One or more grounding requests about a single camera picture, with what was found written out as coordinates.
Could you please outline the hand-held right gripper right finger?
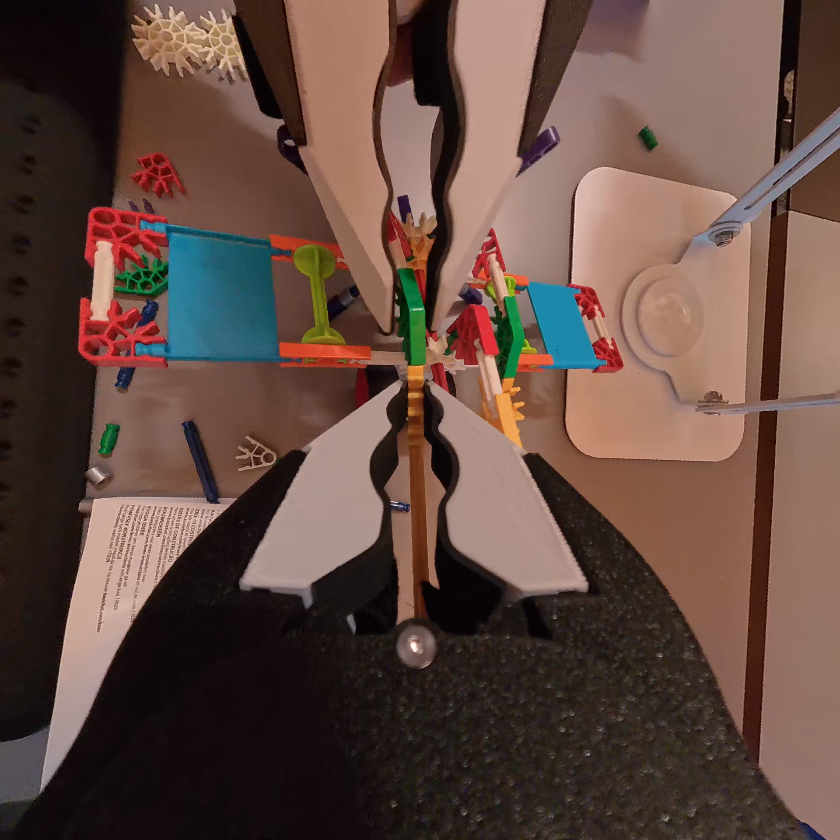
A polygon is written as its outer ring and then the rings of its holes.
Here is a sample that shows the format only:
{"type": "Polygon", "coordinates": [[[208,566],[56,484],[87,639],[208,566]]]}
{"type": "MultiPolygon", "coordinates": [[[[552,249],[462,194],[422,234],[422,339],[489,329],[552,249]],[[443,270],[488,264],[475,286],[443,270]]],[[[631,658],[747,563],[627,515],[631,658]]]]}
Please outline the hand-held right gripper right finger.
{"type": "Polygon", "coordinates": [[[589,585],[521,447],[435,383],[426,384],[426,439],[444,487],[437,532],[459,562],[517,601],[589,585]]]}

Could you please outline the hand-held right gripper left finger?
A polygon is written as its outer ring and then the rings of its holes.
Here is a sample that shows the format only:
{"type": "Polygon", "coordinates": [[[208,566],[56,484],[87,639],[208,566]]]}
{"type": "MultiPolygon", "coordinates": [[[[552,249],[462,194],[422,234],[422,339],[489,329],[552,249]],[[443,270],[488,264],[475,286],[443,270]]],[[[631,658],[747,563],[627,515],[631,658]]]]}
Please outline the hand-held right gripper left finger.
{"type": "Polygon", "coordinates": [[[240,579],[303,601],[369,601],[390,579],[404,384],[387,387],[304,448],[306,457],[240,579]]]}

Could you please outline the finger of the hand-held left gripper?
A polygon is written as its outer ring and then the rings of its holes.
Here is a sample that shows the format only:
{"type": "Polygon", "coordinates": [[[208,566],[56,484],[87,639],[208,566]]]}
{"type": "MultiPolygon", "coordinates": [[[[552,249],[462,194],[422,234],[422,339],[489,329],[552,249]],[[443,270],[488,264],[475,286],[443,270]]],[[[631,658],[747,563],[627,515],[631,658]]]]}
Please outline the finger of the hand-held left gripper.
{"type": "Polygon", "coordinates": [[[394,278],[384,223],[392,187],[381,110],[395,4],[286,1],[306,141],[301,156],[367,308],[392,331],[394,278]]]}
{"type": "Polygon", "coordinates": [[[415,96],[440,109],[426,296],[427,326],[438,329],[519,169],[545,2],[416,6],[415,96]]]}

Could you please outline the green fan connector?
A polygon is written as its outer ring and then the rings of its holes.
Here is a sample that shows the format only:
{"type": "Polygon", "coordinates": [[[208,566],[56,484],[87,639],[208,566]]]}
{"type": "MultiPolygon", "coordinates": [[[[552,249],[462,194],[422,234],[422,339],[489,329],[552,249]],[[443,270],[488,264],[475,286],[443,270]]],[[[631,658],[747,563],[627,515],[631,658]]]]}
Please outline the green fan connector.
{"type": "Polygon", "coordinates": [[[133,295],[157,298],[169,286],[169,263],[147,255],[141,257],[139,265],[126,261],[126,270],[115,275],[114,292],[118,295],[133,295]]]}
{"type": "Polygon", "coordinates": [[[427,349],[424,301],[412,269],[400,268],[397,270],[397,276],[397,334],[402,339],[402,351],[408,365],[424,365],[427,349]]]}

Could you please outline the colourful toy rod airplane model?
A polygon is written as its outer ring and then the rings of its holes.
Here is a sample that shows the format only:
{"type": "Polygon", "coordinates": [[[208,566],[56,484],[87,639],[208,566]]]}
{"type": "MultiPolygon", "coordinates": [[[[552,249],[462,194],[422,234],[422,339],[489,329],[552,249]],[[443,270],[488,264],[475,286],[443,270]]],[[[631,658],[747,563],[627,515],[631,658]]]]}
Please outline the colourful toy rod airplane model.
{"type": "MultiPolygon", "coordinates": [[[[407,196],[390,213],[386,243],[397,268],[410,268],[425,303],[427,257],[436,219],[415,218],[407,196]]],[[[292,368],[356,368],[356,400],[370,396],[374,366],[405,375],[403,349],[352,345],[334,320],[361,299],[356,285],[328,298],[326,280],[349,270],[339,246],[303,238],[251,238],[170,224],[163,216],[100,206],[87,220],[85,259],[93,269],[80,302],[78,349],[98,366],[165,368],[171,361],[277,363],[292,368]],[[115,275],[147,255],[169,263],[156,298],[118,295],[115,275]],[[155,320],[137,328],[148,299],[155,320]]],[[[623,357],[591,287],[529,284],[506,272],[494,230],[484,238],[457,298],[462,311],[427,330],[425,374],[451,394],[455,373],[490,368],[499,380],[543,369],[621,371],[623,357]]]]}

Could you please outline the tan connector with green rod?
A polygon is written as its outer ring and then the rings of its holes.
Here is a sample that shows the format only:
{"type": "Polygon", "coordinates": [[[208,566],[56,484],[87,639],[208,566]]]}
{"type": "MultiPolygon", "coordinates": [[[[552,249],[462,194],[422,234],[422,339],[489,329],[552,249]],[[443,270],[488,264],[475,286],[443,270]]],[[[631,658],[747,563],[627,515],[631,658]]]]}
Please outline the tan connector with green rod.
{"type": "Polygon", "coordinates": [[[272,467],[277,462],[278,455],[260,441],[251,436],[245,436],[245,443],[238,446],[236,459],[241,462],[241,465],[237,467],[238,472],[243,472],[272,467]]]}

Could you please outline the dark blue rod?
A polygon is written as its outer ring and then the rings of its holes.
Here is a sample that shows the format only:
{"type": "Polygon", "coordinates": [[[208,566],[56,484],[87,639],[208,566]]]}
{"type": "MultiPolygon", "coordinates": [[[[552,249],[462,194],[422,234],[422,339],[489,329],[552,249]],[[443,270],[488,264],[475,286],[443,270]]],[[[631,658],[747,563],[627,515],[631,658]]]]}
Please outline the dark blue rod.
{"type": "MultiPolygon", "coordinates": [[[[151,323],[153,320],[155,320],[158,310],[159,303],[157,301],[148,299],[141,311],[140,319],[138,320],[136,327],[142,328],[151,323]]],[[[121,392],[127,391],[131,385],[134,373],[135,368],[122,367],[117,375],[115,387],[121,392]]]]}
{"type": "Polygon", "coordinates": [[[194,421],[185,421],[182,423],[182,427],[205,499],[210,503],[218,504],[217,483],[197,426],[194,421]]]}

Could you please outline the white snowflake connector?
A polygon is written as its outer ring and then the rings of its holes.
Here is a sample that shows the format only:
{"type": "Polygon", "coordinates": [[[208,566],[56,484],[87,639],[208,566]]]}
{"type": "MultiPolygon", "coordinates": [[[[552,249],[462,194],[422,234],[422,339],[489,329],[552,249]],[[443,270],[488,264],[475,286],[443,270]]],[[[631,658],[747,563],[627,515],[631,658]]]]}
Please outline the white snowflake connector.
{"type": "Polygon", "coordinates": [[[217,17],[213,11],[200,17],[206,37],[201,46],[202,62],[207,73],[217,70],[230,82],[249,79],[233,18],[224,9],[217,17]]]}
{"type": "Polygon", "coordinates": [[[133,43],[155,70],[169,76],[174,67],[179,77],[183,77],[184,71],[192,75],[195,67],[202,65],[207,33],[189,22],[184,12],[177,13],[170,7],[165,16],[155,5],[154,11],[146,7],[144,17],[135,15],[134,20],[133,43]]]}

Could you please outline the white stand with wooden board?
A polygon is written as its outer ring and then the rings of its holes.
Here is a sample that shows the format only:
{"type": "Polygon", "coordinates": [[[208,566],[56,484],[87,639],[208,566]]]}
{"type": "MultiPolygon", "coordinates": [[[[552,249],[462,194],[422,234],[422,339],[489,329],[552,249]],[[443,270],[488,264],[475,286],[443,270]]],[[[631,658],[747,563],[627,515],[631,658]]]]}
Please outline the white stand with wooden board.
{"type": "Polygon", "coordinates": [[[601,167],[574,194],[574,284],[620,315],[616,374],[568,373],[565,424],[597,458],[719,461],[746,413],[838,403],[745,399],[750,223],[839,145],[836,110],[742,198],[601,167]]]}

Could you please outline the red fan connector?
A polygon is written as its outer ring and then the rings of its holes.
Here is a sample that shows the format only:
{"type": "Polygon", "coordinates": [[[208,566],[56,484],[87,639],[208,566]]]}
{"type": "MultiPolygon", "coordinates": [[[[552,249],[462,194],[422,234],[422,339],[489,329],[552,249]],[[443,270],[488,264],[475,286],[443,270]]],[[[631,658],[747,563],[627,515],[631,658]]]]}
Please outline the red fan connector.
{"type": "Polygon", "coordinates": [[[156,152],[138,158],[140,168],[132,173],[131,178],[144,192],[153,192],[156,196],[167,195],[173,197],[173,190],[176,188],[181,194],[186,194],[186,189],[166,154],[156,152]]]}

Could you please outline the white instruction booklet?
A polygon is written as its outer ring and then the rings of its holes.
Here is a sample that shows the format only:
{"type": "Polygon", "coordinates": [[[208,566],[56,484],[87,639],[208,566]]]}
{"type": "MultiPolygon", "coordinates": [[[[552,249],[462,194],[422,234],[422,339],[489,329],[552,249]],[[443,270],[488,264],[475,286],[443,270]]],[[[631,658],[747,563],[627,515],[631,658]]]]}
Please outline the white instruction booklet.
{"type": "Polygon", "coordinates": [[[42,787],[77,737],[143,603],[186,547],[233,502],[165,497],[92,502],[59,663],[42,787]]]}

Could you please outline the black table inset panel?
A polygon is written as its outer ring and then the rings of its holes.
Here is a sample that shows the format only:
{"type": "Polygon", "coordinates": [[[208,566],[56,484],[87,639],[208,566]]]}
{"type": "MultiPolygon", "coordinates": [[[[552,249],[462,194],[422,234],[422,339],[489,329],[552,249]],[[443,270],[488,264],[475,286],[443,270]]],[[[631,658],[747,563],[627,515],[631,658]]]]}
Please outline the black table inset panel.
{"type": "MultiPolygon", "coordinates": [[[[794,143],[798,144],[839,106],[839,2],[801,3],[795,73],[794,143]]],[[[839,220],[839,153],[791,189],[790,210],[839,220]]]]}

